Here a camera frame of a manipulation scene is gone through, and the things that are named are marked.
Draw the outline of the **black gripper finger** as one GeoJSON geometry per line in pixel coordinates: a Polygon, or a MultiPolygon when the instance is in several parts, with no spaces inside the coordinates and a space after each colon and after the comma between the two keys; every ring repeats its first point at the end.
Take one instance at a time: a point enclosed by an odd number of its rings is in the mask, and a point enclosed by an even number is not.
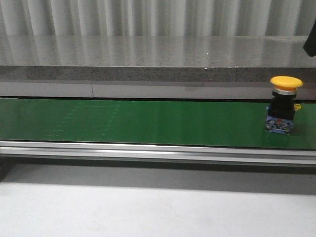
{"type": "Polygon", "coordinates": [[[310,57],[316,56],[316,22],[311,29],[303,49],[310,57]]]}

